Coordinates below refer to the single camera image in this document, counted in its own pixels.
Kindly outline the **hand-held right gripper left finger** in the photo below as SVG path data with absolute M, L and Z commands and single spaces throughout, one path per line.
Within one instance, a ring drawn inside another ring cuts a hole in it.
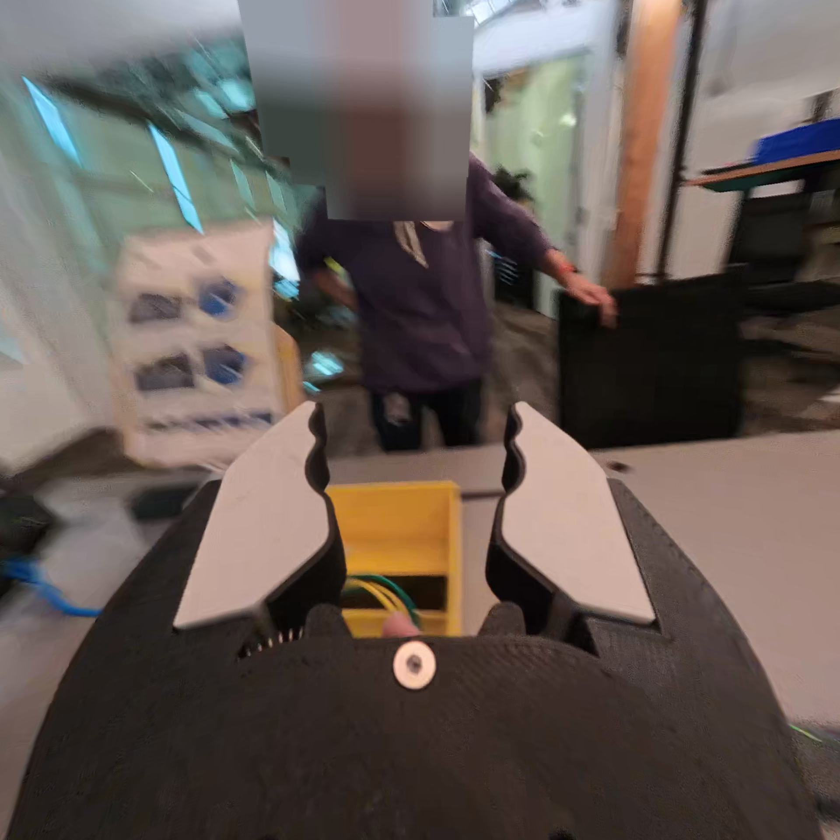
M 298 641 L 314 607 L 340 604 L 347 563 L 326 444 L 322 406 L 303 402 L 226 469 L 176 632 L 248 619 L 265 639 Z

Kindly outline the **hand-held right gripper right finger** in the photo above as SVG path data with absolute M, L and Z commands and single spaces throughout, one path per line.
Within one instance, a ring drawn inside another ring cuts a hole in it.
M 609 479 L 570 435 L 526 402 L 511 407 L 502 494 L 486 581 L 524 631 L 583 643 L 598 618 L 654 627 L 657 617 Z

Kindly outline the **yellow plastic bin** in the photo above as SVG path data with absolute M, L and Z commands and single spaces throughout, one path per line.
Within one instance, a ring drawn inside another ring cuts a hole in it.
M 331 486 L 348 578 L 341 606 L 357 637 L 400 613 L 425 634 L 458 636 L 463 614 L 460 490 L 450 481 Z

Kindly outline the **dark green desk mat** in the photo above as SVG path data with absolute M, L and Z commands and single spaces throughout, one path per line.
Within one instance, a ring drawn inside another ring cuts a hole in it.
M 160 522 L 178 518 L 200 489 L 197 482 L 149 486 L 128 502 L 131 518 L 137 522 Z

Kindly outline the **instruction poster board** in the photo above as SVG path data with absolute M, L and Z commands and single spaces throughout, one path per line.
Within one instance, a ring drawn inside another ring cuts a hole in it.
M 127 237 L 109 305 L 114 412 L 144 467 L 235 459 L 287 413 L 268 217 Z

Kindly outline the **black chair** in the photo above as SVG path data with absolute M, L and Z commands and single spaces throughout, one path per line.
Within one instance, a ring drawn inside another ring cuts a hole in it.
M 734 438 L 744 289 L 734 275 L 613 293 L 617 320 L 558 298 L 556 422 L 589 450 Z

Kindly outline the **blue storage bin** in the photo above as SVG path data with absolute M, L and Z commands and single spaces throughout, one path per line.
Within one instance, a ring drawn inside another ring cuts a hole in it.
M 838 151 L 839 123 L 839 118 L 826 119 L 767 135 L 756 143 L 751 162 L 769 165 Z

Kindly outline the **wooden post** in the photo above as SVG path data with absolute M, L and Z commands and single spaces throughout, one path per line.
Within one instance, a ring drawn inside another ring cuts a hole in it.
M 609 290 L 635 284 L 681 17 L 681 1 L 634 1 L 626 46 L 616 217 L 605 264 Z

